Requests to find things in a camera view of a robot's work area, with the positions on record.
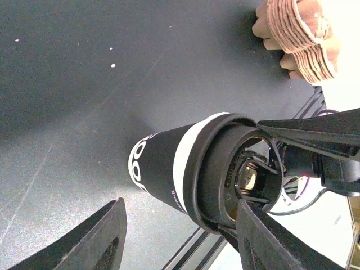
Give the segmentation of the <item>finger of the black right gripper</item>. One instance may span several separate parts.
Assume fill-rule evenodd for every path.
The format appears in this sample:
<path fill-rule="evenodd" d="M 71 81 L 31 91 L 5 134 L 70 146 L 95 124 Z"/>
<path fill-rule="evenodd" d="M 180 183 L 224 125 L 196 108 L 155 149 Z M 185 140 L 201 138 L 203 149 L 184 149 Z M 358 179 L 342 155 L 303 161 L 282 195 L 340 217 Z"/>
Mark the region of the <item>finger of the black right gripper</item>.
<path fill-rule="evenodd" d="M 290 145 L 359 161 L 359 109 L 307 119 L 259 121 L 256 127 Z"/>
<path fill-rule="evenodd" d="M 264 253 L 270 247 L 270 231 L 267 225 L 269 204 L 239 199 L 232 211 L 232 225 L 218 225 L 218 231 L 239 253 Z"/>

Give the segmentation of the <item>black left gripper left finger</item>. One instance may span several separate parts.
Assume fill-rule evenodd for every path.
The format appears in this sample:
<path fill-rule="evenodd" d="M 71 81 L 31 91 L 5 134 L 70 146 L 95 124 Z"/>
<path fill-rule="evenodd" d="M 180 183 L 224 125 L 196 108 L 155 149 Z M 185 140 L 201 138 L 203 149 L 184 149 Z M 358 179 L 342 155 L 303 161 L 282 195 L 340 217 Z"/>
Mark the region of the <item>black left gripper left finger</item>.
<path fill-rule="evenodd" d="M 119 269 L 127 232 L 124 199 L 112 200 L 11 269 Z"/>

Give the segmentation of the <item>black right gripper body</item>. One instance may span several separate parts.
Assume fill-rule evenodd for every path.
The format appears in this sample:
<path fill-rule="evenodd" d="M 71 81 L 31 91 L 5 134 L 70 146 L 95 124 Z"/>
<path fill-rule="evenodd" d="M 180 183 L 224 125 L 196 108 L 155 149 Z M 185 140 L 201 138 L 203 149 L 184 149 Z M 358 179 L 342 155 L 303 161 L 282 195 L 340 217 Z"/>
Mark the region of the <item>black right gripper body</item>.
<path fill-rule="evenodd" d="M 293 145 L 284 145 L 281 154 L 286 176 L 319 178 L 329 191 L 359 196 L 358 161 L 336 159 Z"/>

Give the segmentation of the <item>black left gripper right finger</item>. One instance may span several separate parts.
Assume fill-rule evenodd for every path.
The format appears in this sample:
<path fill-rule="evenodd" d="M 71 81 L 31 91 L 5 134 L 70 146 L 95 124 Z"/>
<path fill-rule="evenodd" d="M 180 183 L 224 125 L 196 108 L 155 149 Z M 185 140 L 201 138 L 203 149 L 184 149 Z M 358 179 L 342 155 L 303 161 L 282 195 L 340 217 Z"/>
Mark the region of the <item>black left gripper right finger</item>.
<path fill-rule="evenodd" d="M 236 229 L 243 269 L 343 269 L 244 199 Z"/>

